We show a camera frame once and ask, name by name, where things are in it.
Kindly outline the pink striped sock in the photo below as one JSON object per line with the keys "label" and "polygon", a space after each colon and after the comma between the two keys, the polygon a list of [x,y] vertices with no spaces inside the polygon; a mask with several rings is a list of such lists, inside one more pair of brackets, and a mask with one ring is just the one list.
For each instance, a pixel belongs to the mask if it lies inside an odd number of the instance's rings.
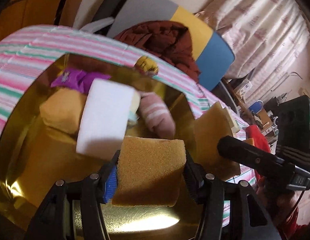
{"label": "pink striped sock", "polygon": [[141,96],[139,113],[147,128],[162,139],[173,139],[176,124],[162,98],[154,92],[139,91]]}

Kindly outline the red cloth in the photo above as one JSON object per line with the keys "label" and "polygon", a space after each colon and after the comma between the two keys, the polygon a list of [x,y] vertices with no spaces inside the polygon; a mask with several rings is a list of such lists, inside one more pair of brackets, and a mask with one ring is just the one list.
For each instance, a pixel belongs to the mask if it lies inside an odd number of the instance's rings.
{"label": "red cloth", "polygon": [[271,153],[271,149],[267,139],[262,135],[260,129],[256,125],[250,125],[245,129],[246,140],[244,142],[255,146],[256,148],[265,152]]}

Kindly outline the gold shiny box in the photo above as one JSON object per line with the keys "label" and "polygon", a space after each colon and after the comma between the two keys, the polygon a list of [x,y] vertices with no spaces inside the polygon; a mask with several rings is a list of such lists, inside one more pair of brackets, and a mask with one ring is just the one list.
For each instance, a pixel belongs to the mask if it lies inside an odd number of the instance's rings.
{"label": "gold shiny box", "polygon": [[[76,137],[47,127],[40,105],[53,93],[51,82],[67,67],[109,74],[112,81],[137,90],[155,92],[169,108],[176,124],[176,138],[194,154],[194,116],[185,93],[163,81],[140,75],[87,56],[66,54],[52,63],[26,90],[12,111],[0,137],[0,213],[26,230],[46,193],[59,179],[78,181],[97,171],[102,161],[76,153]],[[190,239],[194,237],[201,208],[185,185],[173,207],[102,206],[112,239]]]}

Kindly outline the white foam block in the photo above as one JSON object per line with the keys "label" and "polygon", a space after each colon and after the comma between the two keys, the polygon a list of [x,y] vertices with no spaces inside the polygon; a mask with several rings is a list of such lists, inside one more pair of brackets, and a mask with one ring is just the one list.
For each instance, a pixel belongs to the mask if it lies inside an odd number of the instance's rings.
{"label": "white foam block", "polygon": [[94,79],[80,121],[76,152],[110,161],[126,134],[135,88]]}

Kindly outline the beige medicine box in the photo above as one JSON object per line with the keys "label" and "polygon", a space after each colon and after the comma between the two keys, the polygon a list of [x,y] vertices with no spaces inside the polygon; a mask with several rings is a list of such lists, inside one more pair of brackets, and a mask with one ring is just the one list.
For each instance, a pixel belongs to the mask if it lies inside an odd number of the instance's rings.
{"label": "beige medicine box", "polygon": [[226,117],[228,124],[230,126],[231,132],[233,134],[236,134],[237,132],[240,131],[240,126],[237,124],[236,120],[233,118],[231,115],[229,109],[226,107],[223,109],[224,116]]}

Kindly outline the blue round object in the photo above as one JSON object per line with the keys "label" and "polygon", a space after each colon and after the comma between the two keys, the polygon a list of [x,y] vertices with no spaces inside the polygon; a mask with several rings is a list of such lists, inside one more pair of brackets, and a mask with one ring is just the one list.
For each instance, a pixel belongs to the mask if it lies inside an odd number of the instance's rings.
{"label": "blue round object", "polygon": [[251,106],[249,106],[249,110],[252,114],[258,114],[264,107],[264,103],[262,100],[257,100]]}

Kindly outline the small yellow sponge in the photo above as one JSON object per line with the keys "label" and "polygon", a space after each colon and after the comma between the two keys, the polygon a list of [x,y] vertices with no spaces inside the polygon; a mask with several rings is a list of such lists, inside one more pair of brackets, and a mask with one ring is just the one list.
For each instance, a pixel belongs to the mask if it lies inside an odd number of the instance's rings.
{"label": "small yellow sponge", "polygon": [[87,96],[76,90],[60,88],[40,107],[43,123],[67,134],[77,134]]}

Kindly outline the purple wrapper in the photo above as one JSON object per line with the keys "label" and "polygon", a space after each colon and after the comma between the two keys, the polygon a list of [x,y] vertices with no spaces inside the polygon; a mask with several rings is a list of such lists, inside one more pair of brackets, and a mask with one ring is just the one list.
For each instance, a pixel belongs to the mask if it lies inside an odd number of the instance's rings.
{"label": "purple wrapper", "polygon": [[51,87],[62,87],[88,94],[94,79],[109,80],[110,75],[99,72],[86,72],[75,68],[66,68],[52,83]]}

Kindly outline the pale patterned curtain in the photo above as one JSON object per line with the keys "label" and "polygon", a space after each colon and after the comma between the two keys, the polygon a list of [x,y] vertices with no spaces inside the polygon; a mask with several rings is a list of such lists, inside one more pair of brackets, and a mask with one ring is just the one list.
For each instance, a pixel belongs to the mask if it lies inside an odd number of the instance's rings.
{"label": "pale patterned curtain", "polygon": [[230,46],[235,60],[225,78],[249,78],[248,103],[262,99],[288,73],[310,38],[295,0],[214,0],[196,17]]}

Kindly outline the grey yellow blue chair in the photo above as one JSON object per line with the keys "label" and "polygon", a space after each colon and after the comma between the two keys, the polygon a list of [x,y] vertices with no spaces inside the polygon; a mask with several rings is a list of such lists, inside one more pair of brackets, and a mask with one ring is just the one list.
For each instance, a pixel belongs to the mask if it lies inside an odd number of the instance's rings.
{"label": "grey yellow blue chair", "polygon": [[213,90],[235,60],[216,31],[170,0],[104,0],[81,30],[149,52]]}

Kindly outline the striped pink green tablecloth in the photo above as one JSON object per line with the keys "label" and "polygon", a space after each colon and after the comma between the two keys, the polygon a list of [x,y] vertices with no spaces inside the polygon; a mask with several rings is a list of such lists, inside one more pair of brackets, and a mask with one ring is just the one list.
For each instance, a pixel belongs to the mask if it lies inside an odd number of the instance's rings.
{"label": "striped pink green tablecloth", "polygon": [[0,42],[0,137],[26,90],[66,54],[131,68],[145,52],[112,38],[68,27],[35,25],[9,35]]}

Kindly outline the dark red jacket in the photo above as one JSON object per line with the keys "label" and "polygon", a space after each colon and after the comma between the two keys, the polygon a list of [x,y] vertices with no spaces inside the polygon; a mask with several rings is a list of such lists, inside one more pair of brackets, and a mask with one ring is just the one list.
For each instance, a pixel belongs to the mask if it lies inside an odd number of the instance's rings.
{"label": "dark red jacket", "polygon": [[114,39],[155,55],[198,82],[201,72],[192,56],[190,31],[183,24],[142,22],[120,32]]}

